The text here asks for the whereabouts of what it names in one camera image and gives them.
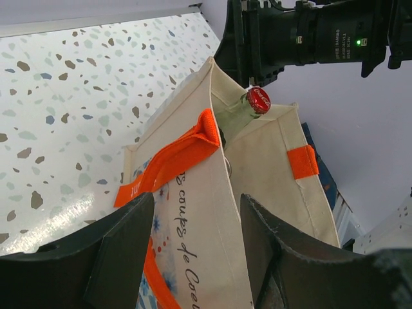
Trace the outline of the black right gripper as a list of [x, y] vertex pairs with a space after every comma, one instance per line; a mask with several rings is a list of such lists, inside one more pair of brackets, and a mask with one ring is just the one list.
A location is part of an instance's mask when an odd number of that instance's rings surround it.
[[309, 1], [227, 1], [216, 64], [240, 86], [266, 86], [286, 66], [315, 64], [321, 9]]

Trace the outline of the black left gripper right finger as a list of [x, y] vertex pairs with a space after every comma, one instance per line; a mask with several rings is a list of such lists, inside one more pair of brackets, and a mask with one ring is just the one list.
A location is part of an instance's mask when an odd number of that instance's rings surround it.
[[255, 308], [411, 308], [411, 250], [360, 255], [315, 239], [240, 198]]

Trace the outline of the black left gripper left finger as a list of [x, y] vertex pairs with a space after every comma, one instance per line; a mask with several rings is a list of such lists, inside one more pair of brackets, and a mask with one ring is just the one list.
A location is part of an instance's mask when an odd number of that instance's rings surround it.
[[1, 308], [134, 308], [154, 206], [143, 193], [34, 253], [2, 256]]

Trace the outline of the dark cola glass bottle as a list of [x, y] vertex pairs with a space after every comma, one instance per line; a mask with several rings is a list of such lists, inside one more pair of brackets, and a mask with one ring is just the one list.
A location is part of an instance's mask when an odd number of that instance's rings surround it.
[[266, 114], [271, 101], [263, 88], [253, 87], [231, 106], [214, 113], [223, 147], [226, 148], [253, 120]]

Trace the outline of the beige canvas bag orange handles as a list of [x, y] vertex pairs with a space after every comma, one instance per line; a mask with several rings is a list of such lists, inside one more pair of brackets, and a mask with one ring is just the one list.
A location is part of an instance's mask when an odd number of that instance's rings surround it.
[[339, 239], [297, 106], [275, 105], [224, 144], [214, 114], [245, 90], [210, 58], [125, 149], [116, 207], [143, 192], [154, 215], [138, 308], [252, 308], [240, 196], [332, 246]]

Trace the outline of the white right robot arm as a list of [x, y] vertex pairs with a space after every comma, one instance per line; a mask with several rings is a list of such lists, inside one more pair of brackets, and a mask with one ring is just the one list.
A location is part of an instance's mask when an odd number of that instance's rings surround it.
[[358, 62], [368, 77], [382, 62], [411, 59], [411, 2], [229, 1], [217, 65], [239, 85], [266, 86], [287, 66]]

